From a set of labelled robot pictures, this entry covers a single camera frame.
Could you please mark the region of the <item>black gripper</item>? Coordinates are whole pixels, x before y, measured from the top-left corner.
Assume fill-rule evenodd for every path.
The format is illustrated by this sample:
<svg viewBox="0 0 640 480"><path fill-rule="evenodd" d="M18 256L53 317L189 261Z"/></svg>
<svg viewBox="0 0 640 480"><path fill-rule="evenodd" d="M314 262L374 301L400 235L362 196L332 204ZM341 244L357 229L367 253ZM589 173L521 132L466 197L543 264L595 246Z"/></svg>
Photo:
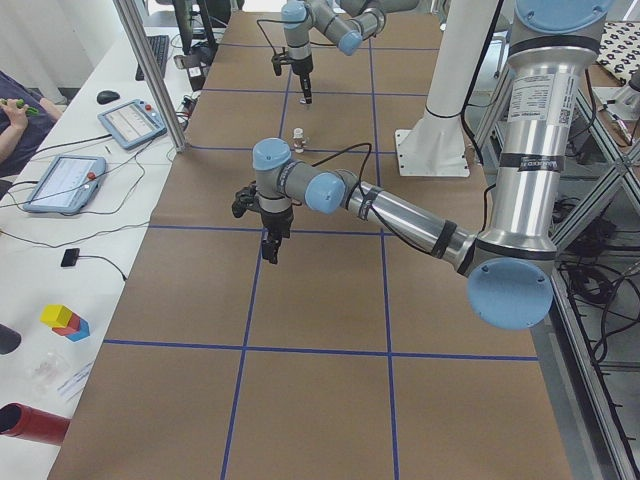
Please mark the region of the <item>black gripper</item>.
<svg viewBox="0 0 640 480"><path fill-rule="evenodd" d="M281 212L261 212L263 226L267 229L266 236L261 240L261 256L270 264L278 264L278 252L283 238L290 237L293 223L293 210Z"/></svg>
<svg viewBox="0 0 640 480"><path fill-rule="evenodd" d="M310 74L313 71L312 56L308 55L302 59L294 59L292 62L292 70L300 78L303 98L307 99L312 104L312 87L310 79Z"/></svg>

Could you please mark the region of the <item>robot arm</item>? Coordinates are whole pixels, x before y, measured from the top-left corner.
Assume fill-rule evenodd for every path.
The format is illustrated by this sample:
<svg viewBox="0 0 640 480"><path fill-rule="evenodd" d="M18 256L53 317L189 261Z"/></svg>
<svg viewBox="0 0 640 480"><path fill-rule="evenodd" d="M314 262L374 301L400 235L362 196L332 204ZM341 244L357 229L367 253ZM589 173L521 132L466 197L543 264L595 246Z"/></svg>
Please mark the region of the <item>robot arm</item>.
<svg viewBox="0 0 640 480"><path fill-rule="evenodd" d="M350 56L364 40L384 29L389 14L410 11L418 4L417 0L288 1L280 11L286 47L272 56L274 73L280 75L282 67L289 65L299 77L304 103L309 105L313 71L311 30L317 30Z"/></svg>
<svg viewBox="0 0 640 480"><path fill-rule="evenodd" d="M543 320L552 305L557 248L549 228L582 76L596 60L610 3L519 1L489 122L504 120L496 184L467 154L481 144L464 112L502 5L456 1L436 60L424 112L395 134L392 177L299 160L279 138L252 151L249 207L267 234L261 253L275 262L296 206L345 210L373 222L466 278L474 313L503 329Z"/></svg>

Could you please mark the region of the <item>seated person's hand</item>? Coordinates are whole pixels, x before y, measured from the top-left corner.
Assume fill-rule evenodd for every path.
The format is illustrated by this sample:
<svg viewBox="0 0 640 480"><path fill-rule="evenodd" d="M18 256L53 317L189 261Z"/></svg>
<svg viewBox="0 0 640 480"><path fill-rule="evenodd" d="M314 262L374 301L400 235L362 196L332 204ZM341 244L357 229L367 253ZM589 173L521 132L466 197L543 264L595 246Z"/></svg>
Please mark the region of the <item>seated person's hand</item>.
<svg viewBox="0 0 640 480"><path fill-rule="evenodd" d="M18 130L24 130L28 125L28 118L24 107L18 105L17 99L2 99L1 109L9 119L10 125Z"/></svg>

